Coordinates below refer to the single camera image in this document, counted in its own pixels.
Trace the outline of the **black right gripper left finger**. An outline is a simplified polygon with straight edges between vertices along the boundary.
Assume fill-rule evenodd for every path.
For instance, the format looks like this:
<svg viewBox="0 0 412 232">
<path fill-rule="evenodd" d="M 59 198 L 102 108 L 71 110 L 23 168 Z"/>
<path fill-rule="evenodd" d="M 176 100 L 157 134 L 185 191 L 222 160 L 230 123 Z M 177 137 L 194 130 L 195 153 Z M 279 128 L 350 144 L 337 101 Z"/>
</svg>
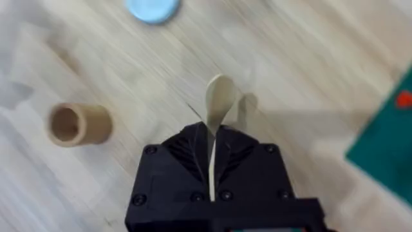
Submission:
<svg viewBox="0 0 412 232">
<path fill-rule="evenodd" d="M 127 209 L 129 217 L 170 217 L 188 206 L 208 204 L 209 131 L 185 126 L 160 144 L 147 145 Z"/>
</svg>

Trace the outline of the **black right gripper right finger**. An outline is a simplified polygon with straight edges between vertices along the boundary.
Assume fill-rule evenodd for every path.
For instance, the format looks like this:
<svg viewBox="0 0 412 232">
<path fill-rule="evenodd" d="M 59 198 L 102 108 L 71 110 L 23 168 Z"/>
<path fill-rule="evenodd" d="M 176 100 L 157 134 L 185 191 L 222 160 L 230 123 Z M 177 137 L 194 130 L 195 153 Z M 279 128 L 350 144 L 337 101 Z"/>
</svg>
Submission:
<svg viewBox="0 0 412 232">
<path fill-rule="evenodd" d="M 216 135 L 214 186 L 217 201 L 295 198 L 279 147 L 229 126 L 221 126 Z"/>
</svg>

